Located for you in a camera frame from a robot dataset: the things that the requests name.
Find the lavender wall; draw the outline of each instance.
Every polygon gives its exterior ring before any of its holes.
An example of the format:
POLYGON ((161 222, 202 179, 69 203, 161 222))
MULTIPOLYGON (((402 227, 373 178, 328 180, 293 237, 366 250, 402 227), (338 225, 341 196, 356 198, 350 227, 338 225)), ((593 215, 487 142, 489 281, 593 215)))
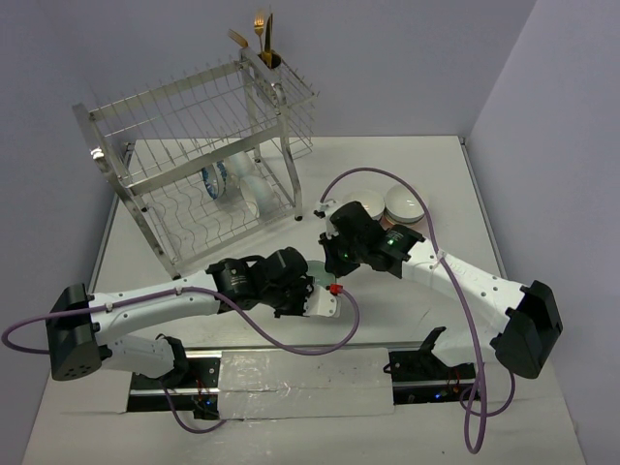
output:
MULTIPOLYGON (((0 15, 0 328, 45 313, 87 281, 111 194, 89 160, 71 105, 89 99, 34 0, 0 15)), ((44 347, 45 327, 15 335, 44 347)), ((21 462, 49 372, 45 356, 0 349, 0 462, 21 462)))
POLYGON ((469 139, 510 277, 550 284, 589 464, 617 463, 620 2, 539 0, 469 139))
POLYGON ((471 130, 535 0, 56 0, 41 2, 105 100, 236 56, 229 27, 258 47, 260 5, 274 46, 322 91, 317 135, 471 130))

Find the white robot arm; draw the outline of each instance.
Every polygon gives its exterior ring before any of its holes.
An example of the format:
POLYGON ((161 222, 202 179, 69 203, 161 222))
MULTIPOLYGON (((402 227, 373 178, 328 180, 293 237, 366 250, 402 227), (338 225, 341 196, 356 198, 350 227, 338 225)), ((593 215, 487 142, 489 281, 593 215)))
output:
MULTIPOLYGON (((345 276, 361 264, 386 271, 408 281, 457 299, 454 285, 439 260, 444 259, 456 276, 474 312, 487 321, 480 337, 486 357, 495 355, 512 373, 537 378, 562 332, 553 292, 538 281, 530 287, 491 275, 445 253, 435 252, 421 234, 396 225, 387 231, 372 220, 359 202, 319 203, 318 216, 325 218, 321 243, 325 269, 345 276)), ((473 360, 469 331, 441 334, 434 331, 432 354, 448 367, 473 360)))
POLYGON ((231 310, 204 290, 217 290, 243 310, 264 303, 274 309, 276 318, 338 317, 340 298, 315 286, 307 271, 303 257, 287 248, 266 259, 225 259, 185 278, 122 293, 87 295, 83 285, 67 288, 52 313, 101 306, 107 310, 47 322, 52 378, 71 381, 102 368, 140 373, 174 387, 188 370, 181 341, 167 336, 149 340, 131 333, 231 310))

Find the dish rack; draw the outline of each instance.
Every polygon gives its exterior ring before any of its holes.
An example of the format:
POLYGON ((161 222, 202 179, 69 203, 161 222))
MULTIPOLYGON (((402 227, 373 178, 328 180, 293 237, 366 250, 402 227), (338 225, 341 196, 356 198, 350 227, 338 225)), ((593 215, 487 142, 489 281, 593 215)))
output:
POLYGON ((301 220, 294 158, 312 151, 318 93, 296 71, 284 60, 270 70, 246 47, 238 60, 160 82, 90 111, 76 105, 74 114, 97 167, 170 276, 276 220, 301 220), (265 142, 282 154, 291 189, 263 158, 265 142), (251 153, 254 175, 274 191, 277 207, 265 215, 252 214, 231 182, 217 199, 205 189, 202 169, 240 152, 251 153))

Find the gold knife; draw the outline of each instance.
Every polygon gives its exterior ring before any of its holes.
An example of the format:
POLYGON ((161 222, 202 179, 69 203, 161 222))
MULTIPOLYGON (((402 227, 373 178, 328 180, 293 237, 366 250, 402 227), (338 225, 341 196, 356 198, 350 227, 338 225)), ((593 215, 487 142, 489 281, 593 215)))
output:
POLYGON ((264 54, 267 59, 267 68, 271 69, 271 28, 273 27, 273 14, 269 15, 267 27, 264 31, 264 54))

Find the white table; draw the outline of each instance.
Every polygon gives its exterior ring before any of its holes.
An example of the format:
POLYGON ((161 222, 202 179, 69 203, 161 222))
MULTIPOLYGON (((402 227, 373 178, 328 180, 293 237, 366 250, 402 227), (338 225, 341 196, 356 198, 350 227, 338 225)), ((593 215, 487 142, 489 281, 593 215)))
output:
MULTIPOLYGON (((196 263, 196 269, 226 256, 268 255, 282 246, 275 232, 285 234, 288 245, 307 259, 321 259, 317 240, 324 224, 311 214, 315 201, 338 173, 374 166, 398 173, 428 194, 443 248, 499 274, 457 137, 316 138, 314 142, 314 153, 296 161, 304 220, 276 223, 196 263)), ((267 145, 264 155, 276 174, 286 178, 283 163, 267 145)), ((343 180, 334 197, 363 186, 369 176, 373 174, 343 180)), ((391 182, 373 179, 373 186, 377 185, 387 189, 391 182)), ((419 230, 427 234, 425 224, 419 230)), ((96 291, 123 291, 168 280, 127 210, 119 205, 96 273, 96 291)), ((362 324, 354 342, 420 341, 447 321, 452 329, 465 326, 455 302, 417 285, 368 269, 358 270, 343 283, 361 308, 362 324)), ((284 342, 332 343, 350 327, 352 318, 346 310, 337 321, 275 320, 266 308, 252 310, 251 315, 284 342)), ((145 329, 140 335, 153 337, 162 331, 180 337, 187 347, 265 345, 234 313, 179 320, 145 329)), ((489 408, 494 409, 507 395, 508 377, 496 363, 488 364, 487 371, 489 408)), ((393 415, 379 417, 230 422, 214 433, 195 436, 182 431, 170 413, 124 413, 130 377, 101 370, 70 383, 49 380, 24 463, 584 463, 550 363, 537 380, 518 380, 513 405, 489 421, 477 456, 465 449, 463 411, 456 404, 396 406, 393 415)))

